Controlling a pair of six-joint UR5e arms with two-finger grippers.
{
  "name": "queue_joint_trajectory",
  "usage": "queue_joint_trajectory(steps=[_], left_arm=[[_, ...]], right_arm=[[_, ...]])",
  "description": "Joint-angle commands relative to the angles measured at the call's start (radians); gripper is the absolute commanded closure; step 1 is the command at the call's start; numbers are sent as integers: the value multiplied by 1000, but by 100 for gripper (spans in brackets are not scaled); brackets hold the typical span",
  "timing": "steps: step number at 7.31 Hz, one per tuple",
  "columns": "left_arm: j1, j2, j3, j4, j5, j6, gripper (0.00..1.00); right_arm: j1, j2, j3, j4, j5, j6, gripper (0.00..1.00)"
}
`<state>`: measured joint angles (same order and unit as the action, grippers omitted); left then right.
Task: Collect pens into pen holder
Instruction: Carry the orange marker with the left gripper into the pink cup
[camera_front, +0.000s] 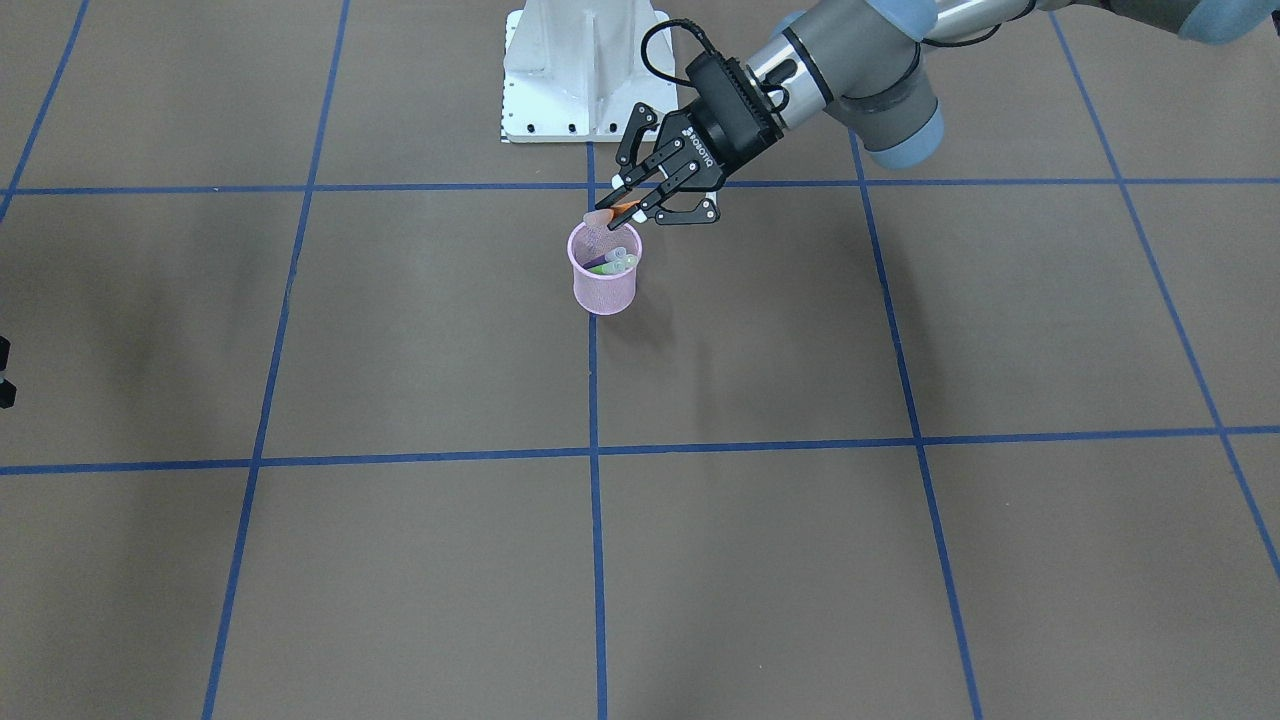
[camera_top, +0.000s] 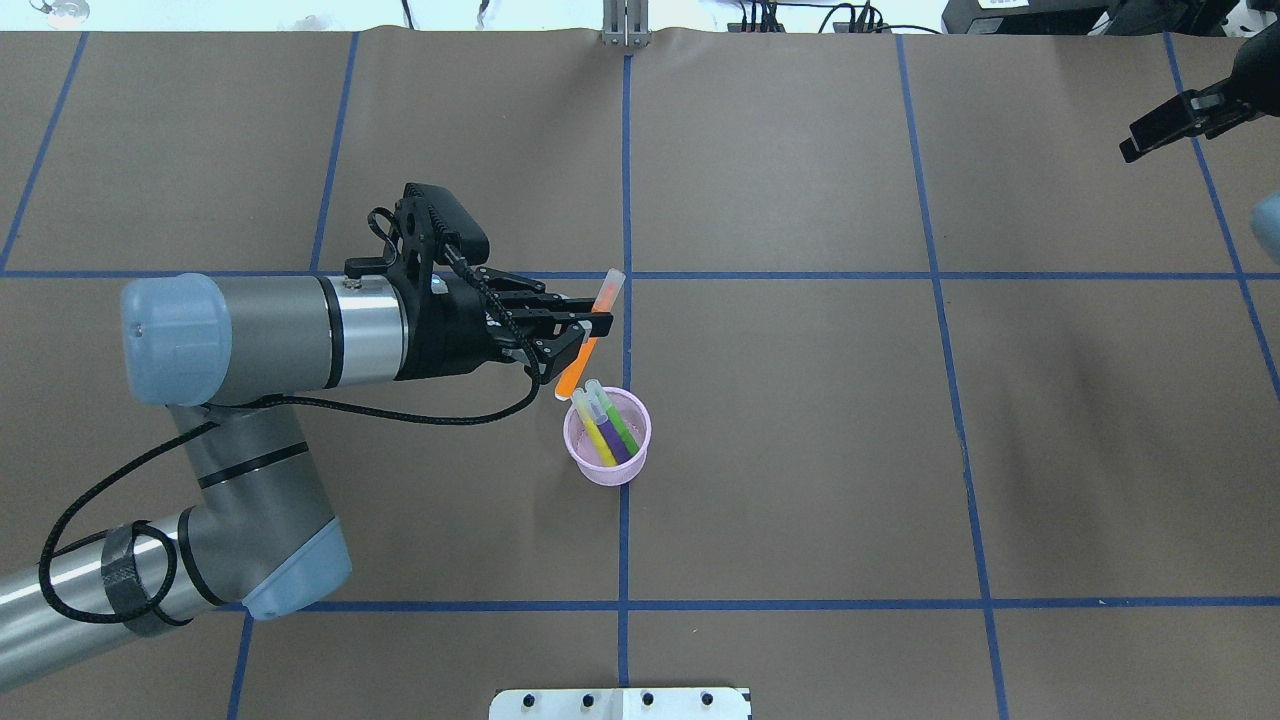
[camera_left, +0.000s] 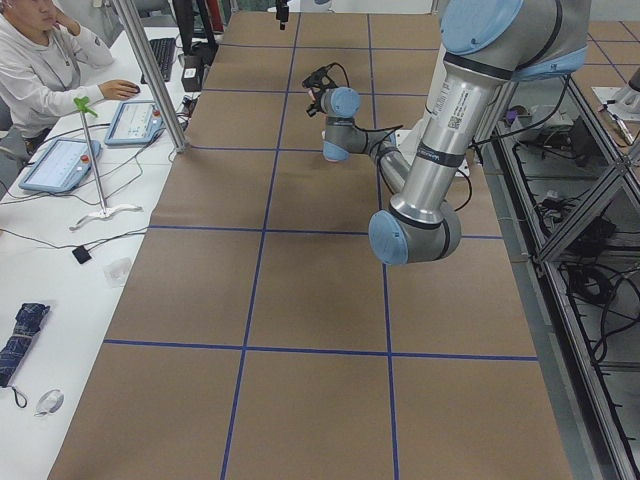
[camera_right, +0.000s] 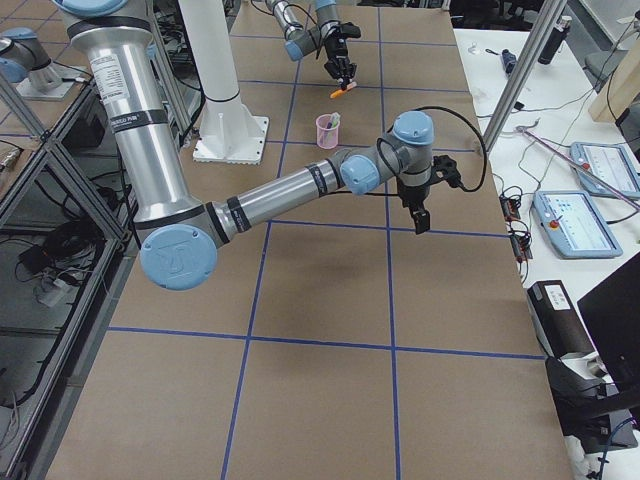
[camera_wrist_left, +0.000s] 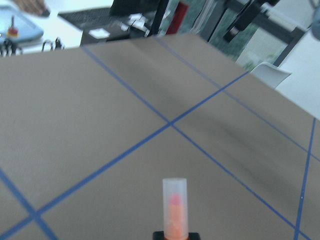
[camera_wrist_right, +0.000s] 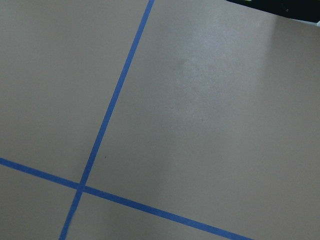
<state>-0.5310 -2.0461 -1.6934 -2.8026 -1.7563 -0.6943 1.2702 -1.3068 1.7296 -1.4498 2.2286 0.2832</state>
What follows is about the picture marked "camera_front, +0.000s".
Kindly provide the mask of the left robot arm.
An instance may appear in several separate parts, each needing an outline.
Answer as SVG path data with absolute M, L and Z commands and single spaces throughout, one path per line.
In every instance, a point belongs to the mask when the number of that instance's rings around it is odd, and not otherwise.
M 925 55 L 970 47 L 1059 1 L 820 1 L 782 20 L 750 58 L 722 53 L 696 22 L 650 26 L 637 44 L 652 76 L 692 100 L 660 114 L 636 102 L 596 201 L 608 227 L 717 222 L 716 193 L 788 132 L 826 114 L 887 169 L 941 143 L 945 118 Z

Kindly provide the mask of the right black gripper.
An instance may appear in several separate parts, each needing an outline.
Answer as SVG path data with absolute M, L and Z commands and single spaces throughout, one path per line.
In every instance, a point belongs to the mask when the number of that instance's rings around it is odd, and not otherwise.
M 10 351 L 12 351 L 12 342 L 6 337 L 1 337 L 0 338 L 0 409 L 13 407 L 17 401 L 17 386 L 6 377 Z

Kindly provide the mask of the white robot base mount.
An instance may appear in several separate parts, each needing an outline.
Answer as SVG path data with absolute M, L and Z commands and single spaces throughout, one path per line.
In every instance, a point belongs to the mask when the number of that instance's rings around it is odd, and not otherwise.
M 668 19 L 649 1 L 526 1 L 508 13 L 500 140 L 618 142 L 639 102 L 664 119 L 678 90 L 650 73 L 640 46 Z

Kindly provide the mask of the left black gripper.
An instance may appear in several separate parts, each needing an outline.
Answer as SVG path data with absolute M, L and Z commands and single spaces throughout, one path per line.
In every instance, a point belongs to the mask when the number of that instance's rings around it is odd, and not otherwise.
M 611 206 L 622 201 L 667 161 L 668 176 L 639 200 L 644 222 L 658 225 L 704 225 L 719 220 L 716 193 L 742 167 L 780 142 L 783 129 L 764 94 L 733 58 L 701 53 L 686 68 L 696 97 L 668 115 L 668 137 L 660 135 L 657 110 L 637 102 L 614 161 L 618 165 Z M 643 141 L 657 133 L 654 149 L 641 156 Z M 689 209 L 673 209 L 678 193 L 700 193 Z

